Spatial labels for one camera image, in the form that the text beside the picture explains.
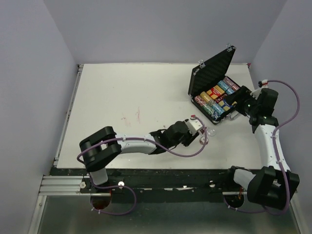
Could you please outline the light blue chip stack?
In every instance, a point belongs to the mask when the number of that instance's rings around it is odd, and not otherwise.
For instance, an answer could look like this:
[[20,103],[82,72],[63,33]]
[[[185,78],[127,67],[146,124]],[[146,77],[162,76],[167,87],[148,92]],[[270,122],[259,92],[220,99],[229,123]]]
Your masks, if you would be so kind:
[[228,84],[226,84],[224,81],[219,81],[218,83],[217,83],[217,85],[224,91],[224,92],[226,92],[227,90],[229,90],[230,89],[230,86],[228,85]]
[[225,112],[225,110],[215,102],[211,104],[211,107],[219,116]]
[[231,95],[234,93],[234,90],[232,88],[229,88],[226,90],[226,94]]

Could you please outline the red white chip stack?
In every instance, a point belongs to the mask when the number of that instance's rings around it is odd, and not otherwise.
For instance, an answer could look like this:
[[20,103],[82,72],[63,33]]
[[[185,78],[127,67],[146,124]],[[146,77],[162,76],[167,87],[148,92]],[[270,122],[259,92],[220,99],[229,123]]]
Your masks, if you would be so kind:
[[199,143],[200,143],[201,145],[207,145],[208,142],[209,142],[209,139],[208,139],[207,137],[202,136],[202,137],[199,139]]

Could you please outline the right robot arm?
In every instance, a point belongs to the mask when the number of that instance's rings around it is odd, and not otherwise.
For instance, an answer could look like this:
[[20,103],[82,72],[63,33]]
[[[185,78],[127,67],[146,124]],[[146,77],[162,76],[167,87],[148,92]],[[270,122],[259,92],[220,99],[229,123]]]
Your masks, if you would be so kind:
[[235,110],[249,117],[249,124],[258,142],[262,168],[256,173],[232,166],[231,175],[224,185],[230,191],[242,187],[249,202],[264,208],[285,210],[299,185],[299,175],[292,173],[283,156],[279,141],[280,124],[273,116],[278,92],[267,87],[251,91],[242,86],[226,96],[228,103],[235,102]]

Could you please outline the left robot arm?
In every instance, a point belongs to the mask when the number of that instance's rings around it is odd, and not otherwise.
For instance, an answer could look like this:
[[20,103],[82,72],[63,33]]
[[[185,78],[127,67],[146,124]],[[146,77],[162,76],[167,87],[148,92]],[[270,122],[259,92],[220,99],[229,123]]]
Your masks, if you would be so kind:
[[79,143],[82,159],[78,158],[90,174],[92,188],[104,192],[108,187],[106,166],[120,154],[142,153],[159,155],[177,145],[189,146],[203,125],[197,119],[177,121],[167,129],[159,129],[143,136],[117,134],[106,126]]

